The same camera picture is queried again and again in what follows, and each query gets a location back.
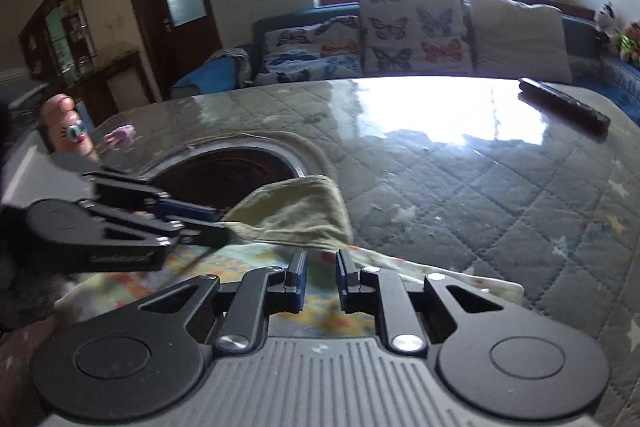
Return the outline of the floral children's pajama garment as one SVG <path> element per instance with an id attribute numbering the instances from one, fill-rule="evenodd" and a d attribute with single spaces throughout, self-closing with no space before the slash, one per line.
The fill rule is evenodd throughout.
<path id="1" fill-rule="evenodd" d="M 390 269 L 406 282 L 420 283 L 439 270 L 433 262 L 420 265 L 356 246 L 342 194 L 326 176 L 259 187 L 230 210 L 221 226 L 231 235 L 227 245 L 180 246 L 158 271 L 81 277 L 56 303 L 55 318 L 62 325 L 86 321 L 197 275 L 237 282 L 253 269 L 285 267 L 295 249 L 305 247 L 309 272 L 304 309 L 277 314 L 270 331 L 300 337 L 367 336 L 374 332 L 372 317 L 346 314 L 338 302 L 335 254 L 339 249 L 346 249 L 359 268 Z"/>

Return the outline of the small pink toy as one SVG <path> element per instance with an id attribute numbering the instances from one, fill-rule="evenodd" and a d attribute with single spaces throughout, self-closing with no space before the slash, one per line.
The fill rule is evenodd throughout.
<path id="1" fill-rule="evenodd" d="M 130 147 L 136 136 L 137 131 L 132 124 L 123 124 L 104 135 L 103 142 L 110 150 L 119 150 L 123 147 Z"/>

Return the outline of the round black induction cooktop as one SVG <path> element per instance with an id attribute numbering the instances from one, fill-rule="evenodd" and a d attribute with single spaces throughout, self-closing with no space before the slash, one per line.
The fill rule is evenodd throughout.
<path id="1" fill-rule="evenodd" d="M 174 199 L 224 210 L 259 187 L 308 174 L 302 158 L 289 148 L 241 135 L 192 145 L 143 176 Z"/>

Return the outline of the pink cartoon water bottle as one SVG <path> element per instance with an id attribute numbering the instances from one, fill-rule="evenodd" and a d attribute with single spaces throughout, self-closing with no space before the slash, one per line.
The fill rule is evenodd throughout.
<path id="1" fill-rule="evenodd" d="M 93 161 L 99 160 L 85 121 L 70 96 L 53 95 L 44 102 L 41 116 L 47 138 L 55 152 L 74 153 Z"/>

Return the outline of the blue folded blanket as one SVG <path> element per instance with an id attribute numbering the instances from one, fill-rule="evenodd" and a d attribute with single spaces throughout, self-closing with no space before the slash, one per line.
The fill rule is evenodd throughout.
<path id="1" fill-rule="evenodd" d="M 249 86 L 253 80 L 250 56 L 242 48 L 214 52 L 202 66 L 189 72 L 171 88 L 171 98 L 232 91 Z"/>

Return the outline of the grey quilted star tablecloth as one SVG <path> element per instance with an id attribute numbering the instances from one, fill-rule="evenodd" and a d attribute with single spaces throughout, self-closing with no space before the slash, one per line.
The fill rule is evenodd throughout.
<path id="1" fill-rule="evenodd" d="M 350 353 L 375 336 L 292 339 L 295 384 L 276 421 L 47 421 L 32 359 L 72 325 L 54 316 L 81 277 L 26 272 L 49 317 L 1 343 L 6 426 L 634 426 L 639 421 L 639 130 L 607 98 L 563 91 L 611 118 L 604 140 L 521 98 L 516 80 L 396 77 L 280 83 L 147 105 L 94 132 L 103 168 L 146 180 L 209 141 L 257 136 L 342 194 L 356 246 L 426 265 L 591 337 L 610 365 L 597 410 L 574 421 L 434 421 L 382 392 Z M 137 131 L 110 150 L 108 132 Z M 179 244 L 180 246 L 198 246 Z"/>

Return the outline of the low butterfly print cushion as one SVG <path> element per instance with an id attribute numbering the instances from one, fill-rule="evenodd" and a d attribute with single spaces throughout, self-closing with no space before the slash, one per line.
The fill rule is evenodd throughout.
<path id="1" fill-rule="evenodd" d="M 352 79 L 362 76 L 359 17 L 343 15 L 323 23 L 268 31 L 254 83 Z"/>

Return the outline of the black remote control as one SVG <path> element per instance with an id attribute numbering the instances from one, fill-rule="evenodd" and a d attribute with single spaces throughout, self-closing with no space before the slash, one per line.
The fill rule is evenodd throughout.
<path id="1" fill-rule="evenodd" d="M 604 140 L 608 135 L 611 118 L 574 96 L 529 78 L 518 80 L 518 87 L 520 98 L 541 112 L 561 118 L 594 139 Z"/>

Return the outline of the upright butterfly print cushion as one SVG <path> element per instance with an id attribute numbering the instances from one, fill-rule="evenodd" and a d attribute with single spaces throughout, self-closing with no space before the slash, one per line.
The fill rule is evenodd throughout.
<path id="1" fill-rule="evenodd" d="M 465 0 L 359 0 L 368 76 L 474 72 Z"/>

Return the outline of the blue corner sofa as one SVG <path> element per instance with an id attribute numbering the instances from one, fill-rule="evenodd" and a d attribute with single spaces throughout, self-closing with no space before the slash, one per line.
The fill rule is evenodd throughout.
<path id="1" fill-rule="evenodd" d="M 205 63 L 176 82 L 170 97 L 212 94 L 253 86 L 258 74 L 265 72 L 265 60 L 271 46 L 267 36 L 281 35 L 307 26 L 325 28 L 333 20 L 352 20 L 360 15 L 356 3 L 320 6 L 311 10 L 258 20 L 252 26 L 253 40 L 236 49 L 215 52 Z M 639 69 L 624 64 L 604 50 L 602 38 L 593 24 L 580 18 L 563 17 L 565 45 L 572 63 L 576 86 L 612 101 L 633 122 L 639 121 Z"/>

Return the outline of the plain beige cushion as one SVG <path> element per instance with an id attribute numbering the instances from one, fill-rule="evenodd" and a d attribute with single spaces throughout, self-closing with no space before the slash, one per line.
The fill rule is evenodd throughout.
<path id="1" fill-rule="evenodd" d="M 559 9 L 511 0 L 468 1 L 477 75 L 573 82 Z"/>

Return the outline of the brown bear plush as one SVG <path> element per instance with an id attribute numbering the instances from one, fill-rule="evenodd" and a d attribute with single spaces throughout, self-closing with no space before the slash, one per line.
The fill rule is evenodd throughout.
<path id="1" fill-rule="evenodd" d="M 634 20 L 620 32 L 618 57 L 635 68 L 640 65 L 640 22 Z"/>

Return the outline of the black white cow plush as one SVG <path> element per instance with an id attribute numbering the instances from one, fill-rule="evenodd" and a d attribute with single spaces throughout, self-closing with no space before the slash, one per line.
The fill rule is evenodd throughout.
<path id="1" fill-rule="evenodd" d="M 611 2 L 603 3 L 594 12 L 593 21 L 599 36 L 607 42 L 614 42 L 620 33 L 617 29 L 617 18 Z"/>

